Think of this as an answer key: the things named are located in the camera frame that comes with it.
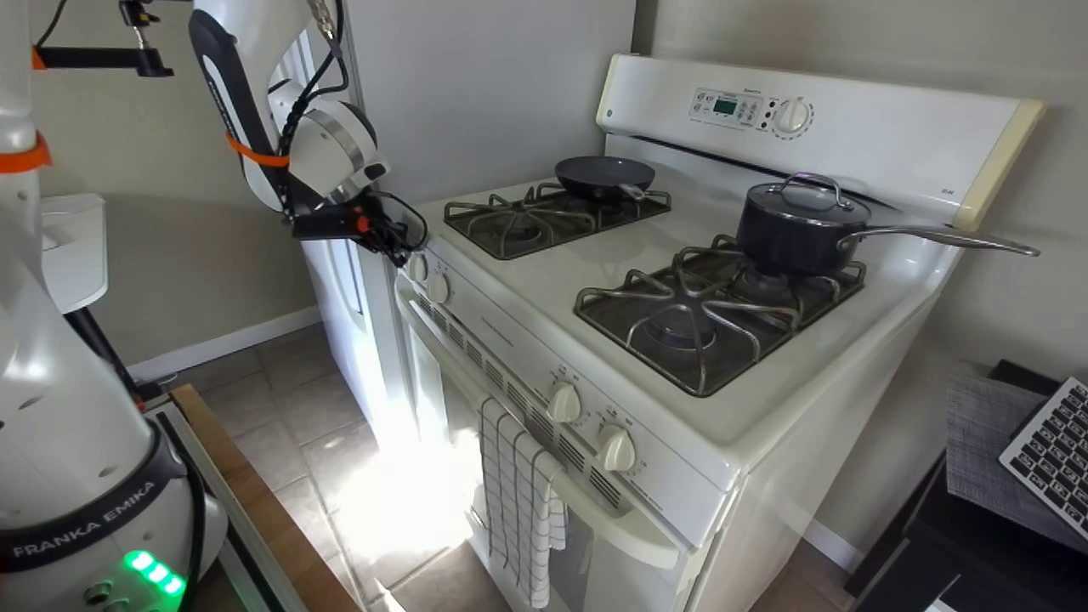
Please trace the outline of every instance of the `green light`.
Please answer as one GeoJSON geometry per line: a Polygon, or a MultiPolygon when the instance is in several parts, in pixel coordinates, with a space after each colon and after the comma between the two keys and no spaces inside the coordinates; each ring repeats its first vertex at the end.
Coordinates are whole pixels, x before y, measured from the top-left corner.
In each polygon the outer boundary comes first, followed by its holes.
{"type": "Polygon", "coordinates": [[[157,562],[157,557],[153,557],[150,550],[131,550],[131,555],[127,555],[127,564],[131,564],[134,572],[146,572],[153,562],[157,562]]]}
{"type": "Polygon", "coordinates": [[[150,577],[153,585],[164,585],[164,582],[172,577],[172,572],[167,572],[167,564],[157,564],[153,572],[146,572],[146,577],[150,577]]]}
{"type": "Polygon", "coordinates": [[[184,591],[184,577],[175,576],[175,577],[164,585],[164,591],[167,591],[167,596],[181,596],[181,591],[184,591]]]}

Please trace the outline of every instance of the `oven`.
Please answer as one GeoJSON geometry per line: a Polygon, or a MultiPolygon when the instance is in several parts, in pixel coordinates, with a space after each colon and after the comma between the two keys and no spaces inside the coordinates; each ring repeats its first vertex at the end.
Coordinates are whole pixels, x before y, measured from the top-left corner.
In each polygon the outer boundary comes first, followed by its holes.
{"type": "Polygon", "coordinates": [[[650,191],[591,200],[558,173],[423,209],[432,242],[394,304],[419,434],[454,468],[432,482],[467,476],[479,562],[534,609],[490,543],[479,419],[499,405],[558,463],[569,547],[547,562],[550,609],[752,609],[959,253],[870,237],[830,276],[768,271],[736,242],[745,193],[832,173],[905,222],[973,228],[1036,107],[612,59],[594,120],[605,156],[654,166],[650,191]]]}
{"type": "Polygon", "coordinates": [[[461,499],[467,499],[463,508],[473,550],[505,600],[515,609],[534,609],[518,589],[518,576],[490,555],[488,540],[495,531],[488,522],[479,468],[479,408],[488,403],[518,419],[561,467],[547,479],[569,508],[569,534],[564,547],[550,550],[547,562],[547,612],[685,609],[696,567],[693,547],[629,488],[603,474],[589,441],[555,428],[542,391],[524,381],[510,362],[495,353],[488,340],[473,336],[456,314],[435,304],[435,293],[441,297],[454,288],[469,297],[476,293],[463,280],[441,288],[429,286],[429,280],[412,284],[412,276],[394,284],[398,309],[412,329],[407,353],[419,381],[419,428],[427,433],[429,448],[447,447],[449,479],[467,488],[461,499]]]}

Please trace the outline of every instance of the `burner grate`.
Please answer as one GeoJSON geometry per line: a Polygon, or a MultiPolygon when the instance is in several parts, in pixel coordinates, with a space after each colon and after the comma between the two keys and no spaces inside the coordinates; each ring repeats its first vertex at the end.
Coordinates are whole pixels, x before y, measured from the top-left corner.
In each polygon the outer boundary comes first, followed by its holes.
{"type": "Polygon", "coordinates": [[[583,288],[576,314],[693,397],[718,396],[863,286],[838,276],[761,276],[733,237],[685,250],[662,271],[583,288]]]}
{"type": "Polygon", "coordinates": [[[670,193],[659,191],[650,191],[648,200],[585,200],[561,183],[539,183],[522,200],[498,193],[488,203],[449,200],[447,225],[488,255],[510,261],[662,212],[670,212],[670,193]]]}

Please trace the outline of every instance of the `black pot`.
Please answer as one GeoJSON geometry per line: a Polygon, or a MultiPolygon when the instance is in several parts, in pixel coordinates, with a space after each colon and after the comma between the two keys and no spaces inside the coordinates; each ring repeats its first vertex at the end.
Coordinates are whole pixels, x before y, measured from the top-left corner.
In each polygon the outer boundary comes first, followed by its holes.
{"type": "Polygon", "coordinates": [[[643,200],[654,183],[654,166],[623,156],[576,156],[555,166],[569,193],[589,200],[643,200]]]}
{"type": "Polygon", "coordinates": [[[830,276],[855,259],[866,235],[918,235],[959,250],[992,250],[1036,259],[1030,245],[964,235],[931,225],[870,225],[870,209],[848,198],[832,181],[756,183],[745,200],[739,245],[761,271],[830,276]]]}

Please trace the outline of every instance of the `oven door handle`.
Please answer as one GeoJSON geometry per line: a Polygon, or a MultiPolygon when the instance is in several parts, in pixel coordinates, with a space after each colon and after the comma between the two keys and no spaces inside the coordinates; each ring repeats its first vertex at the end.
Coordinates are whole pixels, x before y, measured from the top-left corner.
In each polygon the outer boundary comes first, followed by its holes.
{"type": "MultiPolygon", "coordinates": [[[[488,385],[479,385],[476,375],[469,375],[467,362],[456,356],[454,347],[432,329],[429,318],[419,306],[419,297],[407,297],[407,284],[394,280],[394,304],[406,318],[406,323],[415,329],[415,336],[432,351],[432,356],[441,364],[441,375],[456,385],[456,391],[479,411],[495,396],[488,385]]],[[[569,509],[603,540],[608,540],[615,550],[623,550],[634,562],[643,562],[650,567],[677,567],[679,564],[679,543],[673,543],[659,526],[654,526],[640,509],[615,514],[605,504],[599,504],[591,493],[585,493],[572,474],[547,468],[547,479],[555,493],[569,504],[569,509]]]]}

